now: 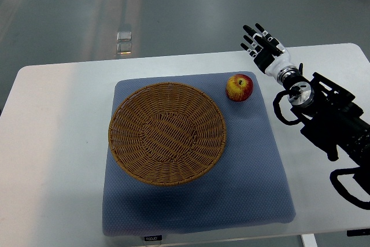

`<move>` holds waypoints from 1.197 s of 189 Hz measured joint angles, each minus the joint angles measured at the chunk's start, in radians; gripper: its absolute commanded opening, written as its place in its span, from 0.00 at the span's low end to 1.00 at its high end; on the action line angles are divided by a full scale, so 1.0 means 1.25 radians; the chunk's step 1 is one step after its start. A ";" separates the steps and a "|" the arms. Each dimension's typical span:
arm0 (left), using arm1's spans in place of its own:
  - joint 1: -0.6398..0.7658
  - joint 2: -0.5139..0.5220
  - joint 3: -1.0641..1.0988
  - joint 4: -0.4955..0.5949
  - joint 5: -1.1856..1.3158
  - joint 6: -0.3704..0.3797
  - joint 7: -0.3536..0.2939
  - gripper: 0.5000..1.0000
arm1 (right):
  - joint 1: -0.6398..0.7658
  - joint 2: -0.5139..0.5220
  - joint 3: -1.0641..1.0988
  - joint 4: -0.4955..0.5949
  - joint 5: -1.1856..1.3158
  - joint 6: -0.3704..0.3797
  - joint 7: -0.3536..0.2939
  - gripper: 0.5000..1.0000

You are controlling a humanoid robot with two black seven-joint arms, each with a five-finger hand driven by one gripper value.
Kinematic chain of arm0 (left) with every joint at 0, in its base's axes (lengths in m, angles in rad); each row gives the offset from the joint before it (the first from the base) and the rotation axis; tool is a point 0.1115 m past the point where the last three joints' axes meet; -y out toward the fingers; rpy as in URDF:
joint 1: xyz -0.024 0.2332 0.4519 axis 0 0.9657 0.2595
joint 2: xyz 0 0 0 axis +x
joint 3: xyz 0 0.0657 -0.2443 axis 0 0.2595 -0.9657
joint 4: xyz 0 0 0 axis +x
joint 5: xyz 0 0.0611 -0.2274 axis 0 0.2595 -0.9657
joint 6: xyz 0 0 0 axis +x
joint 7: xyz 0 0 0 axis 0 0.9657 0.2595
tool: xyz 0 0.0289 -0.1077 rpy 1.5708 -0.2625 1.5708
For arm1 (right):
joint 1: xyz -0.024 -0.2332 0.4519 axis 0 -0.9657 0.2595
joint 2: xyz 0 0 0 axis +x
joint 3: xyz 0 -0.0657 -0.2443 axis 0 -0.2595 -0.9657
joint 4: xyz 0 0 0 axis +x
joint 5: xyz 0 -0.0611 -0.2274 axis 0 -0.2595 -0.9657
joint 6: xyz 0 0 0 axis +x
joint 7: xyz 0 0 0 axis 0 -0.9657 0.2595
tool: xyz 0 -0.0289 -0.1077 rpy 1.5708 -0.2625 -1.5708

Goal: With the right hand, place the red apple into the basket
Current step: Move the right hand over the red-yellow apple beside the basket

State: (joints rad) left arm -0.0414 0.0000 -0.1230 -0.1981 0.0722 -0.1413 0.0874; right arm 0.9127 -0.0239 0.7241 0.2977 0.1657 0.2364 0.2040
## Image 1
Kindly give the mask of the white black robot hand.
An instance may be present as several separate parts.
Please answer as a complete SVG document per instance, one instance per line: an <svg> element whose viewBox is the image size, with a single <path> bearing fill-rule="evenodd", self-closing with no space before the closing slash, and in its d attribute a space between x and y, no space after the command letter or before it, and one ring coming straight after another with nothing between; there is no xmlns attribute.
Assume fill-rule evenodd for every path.
<svg viewBox="0 0 370 247"><path fill-rule="evenodd" d="M257 31L248 25L243 26L245 42L240 46L253 59L258 69L268 75L277 77L278 72L290 65L290 55L286 48L258 23Z"/></svg>

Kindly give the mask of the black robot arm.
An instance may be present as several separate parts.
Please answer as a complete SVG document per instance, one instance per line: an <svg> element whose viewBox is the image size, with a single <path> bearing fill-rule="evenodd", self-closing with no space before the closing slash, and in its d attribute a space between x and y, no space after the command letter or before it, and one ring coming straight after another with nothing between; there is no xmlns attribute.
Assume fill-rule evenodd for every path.
<svg viewBox="0 0 370 247"><path fill-rule="evenodd" d="M302 75L302 66L287 66L277 80L284 87L274 101L276 117L285 125L302 123L301 134L337 161L338 150L344 150L357 167L336 169L330 174L335 190L350 203L369 209L369 203L351 195L339 176L351 175L358 185L369 192L369 124L361 119L363 110L353 101L355 96L315 72L312 80Z"/></svg>

